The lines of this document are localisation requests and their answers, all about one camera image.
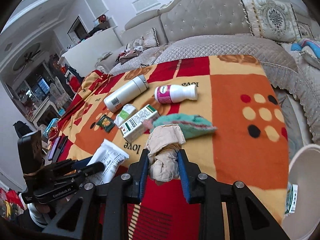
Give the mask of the white milk carton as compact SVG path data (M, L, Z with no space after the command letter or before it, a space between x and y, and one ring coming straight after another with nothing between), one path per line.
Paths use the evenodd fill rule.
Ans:
M288 216L289 214L295 213L296 204L297 204L297 197L298 197L298 185L291 184L288 182L287 184L287 196L285 202L285 215Z

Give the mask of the white cabinet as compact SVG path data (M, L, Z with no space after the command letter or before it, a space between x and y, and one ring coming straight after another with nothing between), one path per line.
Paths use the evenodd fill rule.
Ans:
M81 76L87 76L95 70L97 61L108 52L114 52L121 47L112 28L103 30L80 42L61 55L58 64L67 64Z

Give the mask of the small patterned cushion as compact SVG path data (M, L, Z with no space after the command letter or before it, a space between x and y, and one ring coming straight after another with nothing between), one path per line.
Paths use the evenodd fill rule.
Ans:
M149 31L144 33L141 37L135 38L130 41L126 46L126 50L135 49L136 47L141 46L143 50L159 47L159 40L157 37L157 31L155 28L151 28Z

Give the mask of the black phone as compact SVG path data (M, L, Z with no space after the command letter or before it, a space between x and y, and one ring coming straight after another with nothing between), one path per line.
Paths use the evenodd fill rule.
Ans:
M65 148L67 140L68 136L59 136L57 139L55 139L48 155L48 161L51 161L52 163L58 161L61 153L63 152L63 149Z

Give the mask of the blue folded clothes pile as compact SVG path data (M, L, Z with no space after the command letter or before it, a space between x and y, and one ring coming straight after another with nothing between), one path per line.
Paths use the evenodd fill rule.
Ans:
M319 69L320 47L319 41L309 38L300 38L291 44L291 51L299 51L300 56L310 65Z

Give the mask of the white round trash bin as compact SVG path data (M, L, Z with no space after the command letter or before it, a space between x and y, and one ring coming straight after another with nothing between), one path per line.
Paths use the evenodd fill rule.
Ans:
M291 184L298 185L295 213L284 215L282 228L290 239L309 239L319 225L319 146L301 148L289 164Z

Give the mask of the green snack packet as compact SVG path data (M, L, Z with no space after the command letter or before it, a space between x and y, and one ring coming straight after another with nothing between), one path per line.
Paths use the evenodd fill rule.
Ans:
M115 126L113 120L108 117L106 114L102 115L97 125L102 128L106 133L109 133Z

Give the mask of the white green tissue pack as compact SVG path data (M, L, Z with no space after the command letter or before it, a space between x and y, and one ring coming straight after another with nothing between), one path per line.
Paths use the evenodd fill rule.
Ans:
M132 104L126 104L123 106L119 114L117 114L114 124L119 128L124 122L129 120L134 114L136 114L138 110L136 107Z

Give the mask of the ornate cream cushion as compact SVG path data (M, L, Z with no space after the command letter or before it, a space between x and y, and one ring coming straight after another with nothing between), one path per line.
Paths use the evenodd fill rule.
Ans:
M240 3L254 37L285 43L302 37L291 3L277 0L240 0Z

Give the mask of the beige paper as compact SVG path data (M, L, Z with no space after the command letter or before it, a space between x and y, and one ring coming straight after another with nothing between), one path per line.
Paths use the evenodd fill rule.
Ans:
M177 124L157 126L149 135L145 145L148 150L149 177L157 185L180 177L177 153L184 143L185 137Z

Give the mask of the silver foil wrapper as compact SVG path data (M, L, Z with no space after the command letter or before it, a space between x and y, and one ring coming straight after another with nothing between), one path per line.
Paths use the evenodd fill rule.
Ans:
M111 182L114 178L119 166L127 159L129 155L116 146L114 143L104 139L100 147L96 150L95 154L87 165L101 162L104 168L101 172L88 177L87 181L94 185L103 185Z

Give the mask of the white gold carton box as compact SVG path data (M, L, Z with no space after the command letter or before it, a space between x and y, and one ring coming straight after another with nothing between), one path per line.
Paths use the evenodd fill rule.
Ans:
M123 135L123 138L127 142L132 143L148 130L146 127L144 127L143 121L151 120L151 122L153 122L159 117L160 114L155 108L153 108L151 105L146 105L136 114L131 116L127 121L125 121L119 129Z

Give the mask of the white pink yogurt bottle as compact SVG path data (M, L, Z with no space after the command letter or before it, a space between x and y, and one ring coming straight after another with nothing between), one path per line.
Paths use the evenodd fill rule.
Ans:
M198 93L196 85L163 85L156 87L154 97L160 104L171 104L184 100L196 101Z

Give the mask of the orange red patterned blanket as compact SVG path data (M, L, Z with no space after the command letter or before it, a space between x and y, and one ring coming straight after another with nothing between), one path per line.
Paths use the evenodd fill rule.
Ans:
M182 119L214 133L192 134L183 145L189 161L219 182L240 180L245 191L255 198L241 197L238 202L249 208L249 215L235 223L233 239L286 239L281 227L288 180L288 139L276 95L259 61L250 55L206 56L163 62L113 77L97 70L91 72L78 89L60 119L56 135L68 137L61 159L83 159L95 152L103 140L123 149L129 159L140 158L149 132L128 142L121 129L106 133L98 127L103 114L116 115L104 104L111 95L134 77L144 75L150 87L132 104L141 109L150 105L162 119L173 123ZM271 214L264 220L255 200Z

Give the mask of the teal green towel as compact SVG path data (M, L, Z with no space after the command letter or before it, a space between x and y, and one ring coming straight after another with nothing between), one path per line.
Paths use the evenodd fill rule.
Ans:
M152 123L153 128L162 125L178 125L185 139L212 134L217 130L217 127L204 117L183 113L163 115Z

